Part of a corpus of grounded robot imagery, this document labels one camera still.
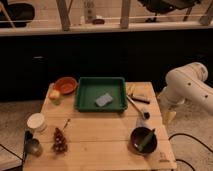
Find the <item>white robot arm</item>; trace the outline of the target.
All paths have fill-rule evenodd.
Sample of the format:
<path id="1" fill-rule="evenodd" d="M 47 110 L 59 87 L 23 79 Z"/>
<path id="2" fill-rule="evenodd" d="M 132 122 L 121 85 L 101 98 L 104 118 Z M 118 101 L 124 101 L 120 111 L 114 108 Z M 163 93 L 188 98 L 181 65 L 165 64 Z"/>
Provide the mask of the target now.
<path id="1" fill-rule="evenodd" d="M 200 62 L 170 70 L 166 76 L 166 86 L 158 95 L 162 122 L 168 125 L 176 116 L 175 108 L 190 100 L 213 115 L 213 88 L 205 84 L 208 78 L 206 66 Z"/>

